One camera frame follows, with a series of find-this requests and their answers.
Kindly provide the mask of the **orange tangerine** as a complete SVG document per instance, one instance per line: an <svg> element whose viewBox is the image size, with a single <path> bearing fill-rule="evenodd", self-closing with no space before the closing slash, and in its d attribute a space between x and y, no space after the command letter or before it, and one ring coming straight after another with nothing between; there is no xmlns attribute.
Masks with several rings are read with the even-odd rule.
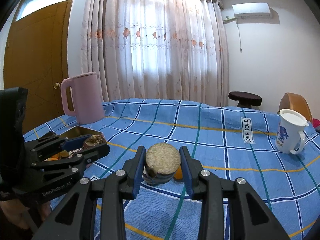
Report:
<svg viewBox="0 0 320 240"><path fill-rule="evenodd" d="M183 173L182 173L181 166L179 166L178 169L176 170L176 172L174 174L174 179L176 181L182 181L183 180Z"/></svg>

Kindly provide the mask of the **cork-lidded small jar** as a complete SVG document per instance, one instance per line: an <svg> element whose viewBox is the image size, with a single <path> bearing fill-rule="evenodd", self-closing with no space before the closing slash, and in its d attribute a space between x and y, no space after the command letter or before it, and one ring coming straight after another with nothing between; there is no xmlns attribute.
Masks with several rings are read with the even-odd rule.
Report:
<svg viewBox="0 0 320 240"><path fill-rule="evenodd" d="M152 145L146 152L144 181L151 186L168 183L181 164L179 151L166 142Z"/></svg>

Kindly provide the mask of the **tangerine inside tin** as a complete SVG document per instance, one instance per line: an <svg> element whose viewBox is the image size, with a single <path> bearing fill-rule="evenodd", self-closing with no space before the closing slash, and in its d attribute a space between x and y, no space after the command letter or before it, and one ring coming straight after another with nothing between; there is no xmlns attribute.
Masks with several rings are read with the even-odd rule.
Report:
<svg viewBox="0 0 320 240"><path fill-rule="evenodd" d="M60 160L60 159L61 159L60 155L55 154L52 157L47 158L46 161L54 161L54 160Z"/></svg>

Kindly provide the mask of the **gold metal tin box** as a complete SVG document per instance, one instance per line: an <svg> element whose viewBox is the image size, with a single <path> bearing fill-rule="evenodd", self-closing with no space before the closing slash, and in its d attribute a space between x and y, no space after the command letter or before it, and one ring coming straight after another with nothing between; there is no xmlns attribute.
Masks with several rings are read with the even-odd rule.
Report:
<svg viewBox="0 0 320 240"><path fill-rule="evenodd" d="M63 150L59 152L58 154L60 155L61 159L71 158L74 153L79 152L80 150L82 150L83 147L90 148L97 144L106 142L103 133L95 131L93 129L81 127L81 126L75 126L73 128L70 128L65 133L62 133L61 135L59 135L59 137L60 138L68 137L69 139L74 139L74 138L81 137L83 135L88 135L88 134L93 136L94 139L89 139L89 142L84 142L83 146L81 146L80 148L77 148L74 150Z"/></svg>

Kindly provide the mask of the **pink plastic pitcher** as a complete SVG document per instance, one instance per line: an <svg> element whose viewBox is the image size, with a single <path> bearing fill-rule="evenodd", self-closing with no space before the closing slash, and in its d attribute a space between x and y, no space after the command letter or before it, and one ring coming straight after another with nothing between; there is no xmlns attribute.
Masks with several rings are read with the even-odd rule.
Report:
<svg viewBox="0 0 320 240"><path fill-rule="evenodd" d="M68 108L67 88L71 88L73 111ZM78 124L97 122L104 117L104 109L96 72L84 73L64 79L60 86L63 111L76 117Z"/></svg>

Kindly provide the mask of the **blue plaid tablecloth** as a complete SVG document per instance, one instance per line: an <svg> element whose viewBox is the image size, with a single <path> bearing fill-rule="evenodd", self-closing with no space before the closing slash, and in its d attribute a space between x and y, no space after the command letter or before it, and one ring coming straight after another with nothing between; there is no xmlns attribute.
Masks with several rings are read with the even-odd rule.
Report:
<svg viewBox="0 0 320 240"><path fill-rule="evenodd" d="M203 169L222 179L244 178L279 220L290 239L311 239L319 228L319 132L304 127L300 154L276 148L280 115L254 109L213 107L183 100L126 99L103 103L104 117L79 125L63 115L27 132L26 141L47 132L66 135L76 126L100 132L108 156L85 171L90 180L115 174L139 146L165 142L186 146ZM123 200L127 239L197 239L201 200L191 200L183 182L142 182L135 200Z"/></svg>

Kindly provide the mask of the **white mug blue print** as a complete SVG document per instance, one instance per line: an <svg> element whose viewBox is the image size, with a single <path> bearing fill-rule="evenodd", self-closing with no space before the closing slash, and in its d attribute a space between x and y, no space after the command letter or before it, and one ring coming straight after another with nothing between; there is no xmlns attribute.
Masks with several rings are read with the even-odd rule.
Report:
<svg viewBox="0 0 320 240"><path fill-rule="evenodd" d="M306 118L291 109L281 109L279 116L276 148L282 153L300 154L304 150L306 142L304 128L309 125Z"/></svg>

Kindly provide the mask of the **brown wooden door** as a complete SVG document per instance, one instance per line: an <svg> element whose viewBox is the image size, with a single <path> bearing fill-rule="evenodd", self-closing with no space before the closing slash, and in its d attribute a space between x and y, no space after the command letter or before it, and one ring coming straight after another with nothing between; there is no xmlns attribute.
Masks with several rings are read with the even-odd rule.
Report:
<svg viewBox="0 0 320 240"><path fill-rule="evenodd" d="M21 0L4 52L4 87L28 90L23 132L63 115L67 36L73 0Z"/></svg>

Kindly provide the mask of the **dark round stool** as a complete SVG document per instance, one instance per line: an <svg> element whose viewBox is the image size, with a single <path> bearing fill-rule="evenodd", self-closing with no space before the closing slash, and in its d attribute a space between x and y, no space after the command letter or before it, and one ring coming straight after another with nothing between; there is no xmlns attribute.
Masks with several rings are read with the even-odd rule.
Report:
<svg viewBox="0 0 320 240"><path fill-rule="evenodd" d="M252 107L260 107L262 104L262 97L248 92L229 92L228 98L233 101L238 101L237 107L242 108L251 109Z"/></svg>

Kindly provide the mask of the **sheer floral curtain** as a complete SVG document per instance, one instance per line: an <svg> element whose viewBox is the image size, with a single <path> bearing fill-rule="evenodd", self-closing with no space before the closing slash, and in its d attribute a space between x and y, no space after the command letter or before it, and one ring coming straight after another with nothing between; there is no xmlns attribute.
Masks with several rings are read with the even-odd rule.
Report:
<svg viewBox="0 0 320 240"><path fill-rule="evenodd" d="M86 0L81 62L103 101L174 99L227 105L221 0Z"/></svg>

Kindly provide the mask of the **white wall air conditioner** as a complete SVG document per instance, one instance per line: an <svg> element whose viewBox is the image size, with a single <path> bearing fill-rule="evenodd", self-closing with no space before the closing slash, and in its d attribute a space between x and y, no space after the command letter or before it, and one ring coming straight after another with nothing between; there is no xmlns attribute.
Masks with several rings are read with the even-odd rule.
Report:
<svg viewBox="0 0 320 240"><path fill-rule="evenodd" d="M268 3L242 3L232 5L235 18L272 18Z"/></svg>

